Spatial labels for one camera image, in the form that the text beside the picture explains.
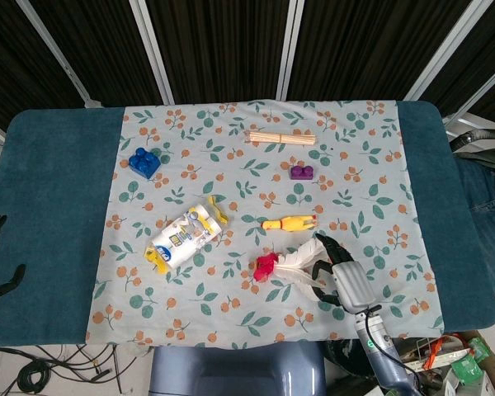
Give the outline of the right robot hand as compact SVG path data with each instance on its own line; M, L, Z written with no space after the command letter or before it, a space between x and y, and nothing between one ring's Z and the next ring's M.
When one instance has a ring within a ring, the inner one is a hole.
M335 239L320 233L316 233L315 238L323 245L330 262L317 260L313 264L312 279L316 281L320 271L327 272L333 278L336 289L335 295L328 295L320 286L313 286L317 298L321 302L342 307L349 314L379 311L381 305L375 298L362 265Z

